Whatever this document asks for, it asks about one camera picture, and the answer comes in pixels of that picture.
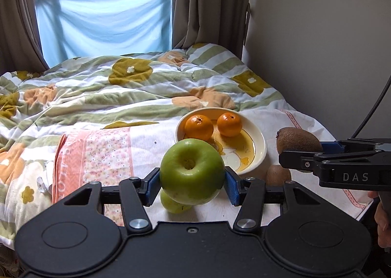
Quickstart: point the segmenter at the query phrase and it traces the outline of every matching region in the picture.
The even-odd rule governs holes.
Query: wall
[[[250,0],[243,61],[297,110],[350,137],[391,74],[391,0]],[[359,137],[391,138],[391,89]]]

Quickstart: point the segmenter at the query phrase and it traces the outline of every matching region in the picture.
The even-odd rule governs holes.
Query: bed
[[[334,140],[316,120],[295,111],[283,96],[231,52],[198,43],[187,50],[75,57],[43,74],[0,77],[0,243],[13,249],[18,229],[86,182],[115,185],[145,177],[174,144],[175,126],[191,110],[224,107],[243,113],[263,132],[267,158],[254,175],[278,163],[276,132],[286,126]],[[366,192],[320,188],[312,174],[292,178],[360,219],[371,203]],[[230,223],[238,208],[224,190],[211,202],[170,215],[159,197],[151,221]],[[117,206],[105,215],[117,224]],[[265,208],[262,224],[279,215]]]

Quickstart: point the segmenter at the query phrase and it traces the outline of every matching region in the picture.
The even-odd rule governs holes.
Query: fruit bowl
[[[243,124],[238,136],[224,137],[217,129],[217,119],[224,113],[237,114]],[[255,170],[266,157],[266,141],[259,128],[240,113],[219,107],[196,109],[186,114],[179,121],[175,130],[175,142],[186,139],[185,123],[193,115],[205,115],[214,124],[214,132],[210,143],[222,156],[225,165],[230,166],[238,175],[247,174]]]

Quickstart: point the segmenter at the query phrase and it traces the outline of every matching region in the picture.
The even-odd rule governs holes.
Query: blue cloth
[[[69,58],[171,49],[171,0],[36,0],[43,56]]]

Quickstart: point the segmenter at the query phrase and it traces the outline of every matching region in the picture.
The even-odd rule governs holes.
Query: finger
[[[380,247],[386,248],[386,247],[391,247],[391,229],[387,229],[383,231],[380,226],[377,227],[377,234],[378,234],[378,239],[377,243],[379,244]]]
[[[379,196],[379,193],[377,191],[368,191],[368,197],[371,199],[374,199]]]
[[[383,205],[381,202],[376,208],[375,221],[383,231],[385,231],[389,225],[387,213],[383,210]]]

